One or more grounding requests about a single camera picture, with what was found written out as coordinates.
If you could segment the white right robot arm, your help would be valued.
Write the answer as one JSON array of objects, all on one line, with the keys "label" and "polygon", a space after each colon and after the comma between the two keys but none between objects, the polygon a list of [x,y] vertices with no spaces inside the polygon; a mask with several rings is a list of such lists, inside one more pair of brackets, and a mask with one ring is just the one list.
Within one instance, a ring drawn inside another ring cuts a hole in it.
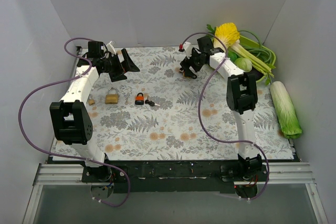
[{"label": "white right robot arm", "polygon": [[226,84],[226,102],[232,111],[238,131],[238,161],[235,165],[224,165],[221,172],[225,178],[240,177],[242,180],[251,180],[262,170],[262,156],[256,147],[254,128],[254,110],[258,101],[256,78],[253,73],[244,72],[229,58],[225,45],[215,47],[210,34],[197,40],[198,47],[184,40],[179,51],[186,57],[181,62],[180,70],[189,78],[195,79],[196,72],[203,65],[209,65],[218,72]]}]

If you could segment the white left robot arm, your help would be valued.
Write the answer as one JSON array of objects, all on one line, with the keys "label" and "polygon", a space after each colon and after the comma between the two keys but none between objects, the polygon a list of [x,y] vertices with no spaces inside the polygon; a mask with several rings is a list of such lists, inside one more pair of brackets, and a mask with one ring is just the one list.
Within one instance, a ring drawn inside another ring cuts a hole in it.
[{"label": "white left robot arm", "polygon": [[77,63],[75,80],[60,101],[49,107],[55,138],[75,149],[86,166],[94,167],[93,175],[100,182],[108,181],[112,170],[92,138],[93,124],[86,109],[89,94],[101,74],[117,82],[127,79],[127,72],[138,71],[125,48],[117,53],[111,43],[89,41],[86,55]]}]

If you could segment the black key with ring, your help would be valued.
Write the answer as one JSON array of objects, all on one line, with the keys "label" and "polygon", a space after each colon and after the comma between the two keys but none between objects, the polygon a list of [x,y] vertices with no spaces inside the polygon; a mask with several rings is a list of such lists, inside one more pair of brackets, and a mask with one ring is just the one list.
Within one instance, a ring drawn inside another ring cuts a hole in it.
[{"label": "black key with ring", "polygon": [[153,102],[149,99],[146,99],[144,103],[148,104],[149,106],[160,106],[159,104],[157,104],[157,103],[155,103],[155,102]]}]

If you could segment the orange and black padlock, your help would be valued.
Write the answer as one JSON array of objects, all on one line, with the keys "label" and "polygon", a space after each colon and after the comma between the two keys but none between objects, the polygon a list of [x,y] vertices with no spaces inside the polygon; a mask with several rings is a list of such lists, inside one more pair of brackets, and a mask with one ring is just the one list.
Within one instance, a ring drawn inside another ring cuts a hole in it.
[{"label": "orange and black padlock", "polygon": [[134,101],[135,105],[144,105],[144,94],[142,92],[139,92]]}]

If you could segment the small brass padlock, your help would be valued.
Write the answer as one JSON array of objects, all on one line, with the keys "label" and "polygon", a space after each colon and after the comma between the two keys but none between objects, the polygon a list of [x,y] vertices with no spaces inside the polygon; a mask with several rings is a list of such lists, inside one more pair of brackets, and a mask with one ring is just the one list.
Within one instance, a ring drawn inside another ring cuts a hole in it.
[{"label": "small brass padlock", "polygon": [[96,102],[95,99],[91,95],[89,95],[87,103],[89,106],[91,106],[94,105]]}]

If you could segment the large brass padlock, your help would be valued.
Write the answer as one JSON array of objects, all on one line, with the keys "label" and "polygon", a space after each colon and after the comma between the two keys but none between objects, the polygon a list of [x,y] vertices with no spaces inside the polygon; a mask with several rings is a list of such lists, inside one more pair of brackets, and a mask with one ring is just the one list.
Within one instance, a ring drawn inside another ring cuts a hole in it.
[{"label": "large brass padlock", "polygon": [[116,88],[110,88],[105,97],[105,104],[117,104],[119,102],[119,94]]}]

